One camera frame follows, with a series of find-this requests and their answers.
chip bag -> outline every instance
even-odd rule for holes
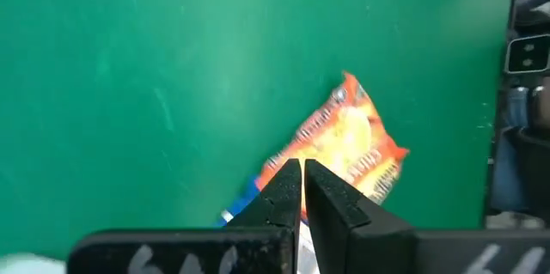
[[[372,100],[355,76],[345,73],[344,82],[328,101],[300,126],[285,149],[267,160],[244,197],[223,213],[224,221],[246,207],[290,158],[300,161],[302,172],[306,159],[316,159],[380,204],[399,178],[407,152],[388,135]],[[318,268],[306,215],[302,186],[298,271],[313,274]]]

green table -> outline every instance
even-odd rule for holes
[[[0,0],[0,253],[212,225],[349,70],[412,152],[387,207],[476,228],[510,0]]]

orange snack bag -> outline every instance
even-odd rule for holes
[[[299,159],[302,171],[310,158],[380,204],[399,178],[407,152],[388,135],[355,76],[345,73],[345,81],[300,126],[290,145],[266,162],[256,186],[262,190],[289,158]]]

snack bag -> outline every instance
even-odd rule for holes
[[[302,172],[306,159],[316,159],[380,204],[399,178],[401,162],[407,152],[388,135],[372,100],[355,76],[345,73],[345,81],[300,126],[292,142],[266,162],[260,176],[249,184],[244,197],[223,213],[223,219],[227,222],[246,207],[289,158],[300,161]],[[318,273],[318,268],[305,222],[304,197],[302,186],[298,271],[314,274]]]

green surface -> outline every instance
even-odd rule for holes
[[[342,70],[412,152],[388,208],[479,225],[509,0],[0,3],[0,253],[211,225]]]

